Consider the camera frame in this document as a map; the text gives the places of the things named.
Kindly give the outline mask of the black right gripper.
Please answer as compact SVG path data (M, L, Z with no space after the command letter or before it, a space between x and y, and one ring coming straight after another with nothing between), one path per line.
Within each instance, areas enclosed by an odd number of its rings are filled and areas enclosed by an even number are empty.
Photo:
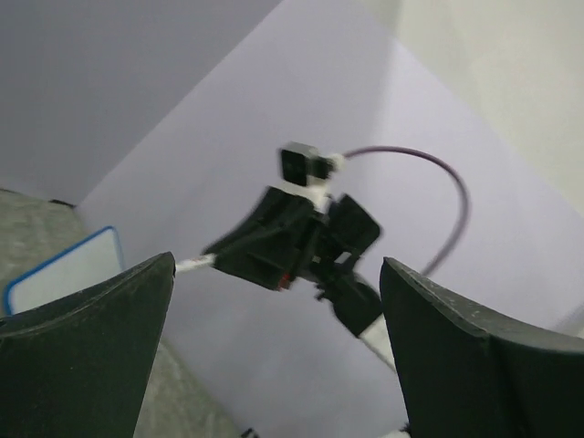
M293 228L308 220L306 227ZM355 266L381 236L381 226L347 194L319 212L307 198L268 187L234 229L208 245L214 268L268 290L301 278L320 299L357 296Z

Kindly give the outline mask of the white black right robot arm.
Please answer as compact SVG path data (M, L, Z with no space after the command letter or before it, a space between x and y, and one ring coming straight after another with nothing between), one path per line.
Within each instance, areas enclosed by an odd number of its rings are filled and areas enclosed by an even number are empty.
M215 269L269 290L288 289L299 278L313 283L348 332L370 344L381 298L355 266L380 236L379 224L346 194L320 212L303 196L269 187L203 254L214 256Z

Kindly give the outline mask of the blue framed whiteboard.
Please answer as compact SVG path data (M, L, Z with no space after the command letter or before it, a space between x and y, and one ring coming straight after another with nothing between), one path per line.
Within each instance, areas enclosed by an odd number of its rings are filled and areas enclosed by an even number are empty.
M8 282L4 311L11 316L43 306L123 271L118 232L106 226Z

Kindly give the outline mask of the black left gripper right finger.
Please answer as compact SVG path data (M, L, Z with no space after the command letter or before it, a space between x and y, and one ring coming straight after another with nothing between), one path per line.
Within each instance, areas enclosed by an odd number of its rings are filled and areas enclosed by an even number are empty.
M381 301L414 437L580 437L583 341L385 258Z

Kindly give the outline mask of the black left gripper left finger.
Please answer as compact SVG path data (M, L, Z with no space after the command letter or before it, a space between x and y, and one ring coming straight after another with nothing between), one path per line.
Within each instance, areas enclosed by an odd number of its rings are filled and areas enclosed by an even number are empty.
M172 297L158 254L1 320L4 437L131 437Z

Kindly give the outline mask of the white blue whiteboard marker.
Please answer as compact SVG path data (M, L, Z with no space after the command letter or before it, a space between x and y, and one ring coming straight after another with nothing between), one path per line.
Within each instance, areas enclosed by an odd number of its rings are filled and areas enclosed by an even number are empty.
M177 262L175 265L175 269L177 273L193 271L203 267L212 266L214 264L214 260L215 260L214 254L201 255L196 258L184 259L182 261Z

